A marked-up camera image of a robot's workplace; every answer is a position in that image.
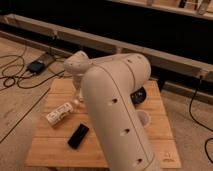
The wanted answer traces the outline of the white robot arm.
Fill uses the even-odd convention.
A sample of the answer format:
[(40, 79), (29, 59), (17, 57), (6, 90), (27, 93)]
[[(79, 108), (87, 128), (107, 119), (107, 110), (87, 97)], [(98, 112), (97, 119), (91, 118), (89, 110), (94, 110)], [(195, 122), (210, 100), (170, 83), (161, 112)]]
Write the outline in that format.
[(81, 89), (110, 171), (162, 171), (131, 100), (150, 78), (148, 59), (138, 53), (90, 59), (79, 51), (64, 68)]

